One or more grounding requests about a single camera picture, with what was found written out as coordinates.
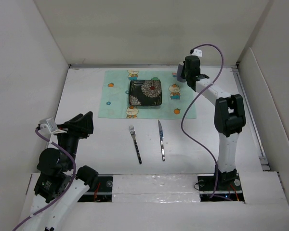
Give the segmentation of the green cartoon print cloth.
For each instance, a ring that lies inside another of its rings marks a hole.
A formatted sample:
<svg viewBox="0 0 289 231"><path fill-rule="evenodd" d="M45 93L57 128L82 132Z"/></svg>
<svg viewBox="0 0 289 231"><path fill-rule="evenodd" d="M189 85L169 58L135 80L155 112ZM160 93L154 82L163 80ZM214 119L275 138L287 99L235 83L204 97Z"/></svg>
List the green cartoon print cloth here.
<svg viewBox="0 0 289 231"><path fill-rule="evenodd" d="M131 80L159 79L162 85L162 105L142 107L129 105ZM180 119L194 94L173 71L106 71L98 116L126 119Z"/></svg>

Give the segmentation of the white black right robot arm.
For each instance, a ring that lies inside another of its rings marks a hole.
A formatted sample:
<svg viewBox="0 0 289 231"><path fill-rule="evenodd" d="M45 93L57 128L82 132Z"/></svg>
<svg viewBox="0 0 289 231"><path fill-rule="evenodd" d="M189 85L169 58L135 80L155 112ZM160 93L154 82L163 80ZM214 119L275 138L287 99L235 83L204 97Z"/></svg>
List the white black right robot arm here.
<svg viewBox="0 0 289 231"><path fill-rule="evenodd" d="M214 187L225 189L236 179L236 145L239 134L246 124L243 97L230 94L200 71L200 59L195 55L185 57L181 74L188 86L203 95L215 106L214 126L219 134L219 153L213 177Z"/></svg>

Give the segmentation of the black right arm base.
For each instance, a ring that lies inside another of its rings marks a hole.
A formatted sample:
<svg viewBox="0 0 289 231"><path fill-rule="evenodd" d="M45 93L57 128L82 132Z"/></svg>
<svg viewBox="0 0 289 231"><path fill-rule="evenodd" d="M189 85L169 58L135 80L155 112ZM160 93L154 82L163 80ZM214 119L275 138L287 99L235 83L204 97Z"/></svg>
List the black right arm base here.
<svg viewBox="0 0 289 231"><path fill-rule="evenodd" d="M244 202L243 189L237 170L214 174L199 174L194 189L201 202Z"/></svg>

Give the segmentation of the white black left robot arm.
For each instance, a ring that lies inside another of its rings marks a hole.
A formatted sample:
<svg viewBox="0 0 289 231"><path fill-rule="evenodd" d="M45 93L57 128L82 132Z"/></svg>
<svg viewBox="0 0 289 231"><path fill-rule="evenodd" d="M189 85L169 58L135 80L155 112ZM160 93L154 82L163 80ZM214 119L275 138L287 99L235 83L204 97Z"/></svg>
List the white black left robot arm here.
<svg viewBox="0 0 289 231"><path fill-rule="evenodd" d="M54 118L39 122L35 133L50 146L39 155L40 172L34 187L30 215L17 228L24 231L59 231L73 206L97 187L99 173L76 166L79 140L93 134L93 113L78 114L56 124Z"/></svg>

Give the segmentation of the dark floral rectangular plate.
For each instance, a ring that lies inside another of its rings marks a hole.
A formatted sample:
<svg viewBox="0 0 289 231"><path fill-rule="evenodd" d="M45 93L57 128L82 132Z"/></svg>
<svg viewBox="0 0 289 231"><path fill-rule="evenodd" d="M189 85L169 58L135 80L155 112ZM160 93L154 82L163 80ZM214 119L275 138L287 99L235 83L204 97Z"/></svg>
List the dark floral rectangular plate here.
<svg viewBox="0 0 289 231"><path fill-rule="evenodd" d="M162 105L162 85L159 79L131 80L129 105L157 107Z"/></svg>

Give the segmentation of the purple ceramic mug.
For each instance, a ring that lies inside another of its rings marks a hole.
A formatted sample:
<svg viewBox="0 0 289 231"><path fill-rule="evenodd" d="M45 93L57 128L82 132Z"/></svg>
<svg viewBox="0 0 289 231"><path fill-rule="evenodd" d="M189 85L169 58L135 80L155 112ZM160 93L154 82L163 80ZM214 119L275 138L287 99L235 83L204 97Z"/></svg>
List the purple ceramic mug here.
<svg viewBox="0 0 289 231"><path fill-rule="evenodd" d="M176 79L182 83L186 82L186 79L184 78L184 62L179 62L178 64Z"/></svg>

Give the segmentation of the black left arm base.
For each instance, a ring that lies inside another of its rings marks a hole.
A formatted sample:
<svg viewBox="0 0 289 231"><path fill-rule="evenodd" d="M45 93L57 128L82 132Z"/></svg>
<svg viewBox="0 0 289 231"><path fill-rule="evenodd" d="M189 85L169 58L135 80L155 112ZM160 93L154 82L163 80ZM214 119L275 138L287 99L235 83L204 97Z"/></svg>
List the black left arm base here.
<svg viewBox="0 0 289 231"><path fill-rule="evenodd" d="M113 175L99 175L98 182L93 189L89 189L80 199L79 203L108 203L112 202Z"/></svg>

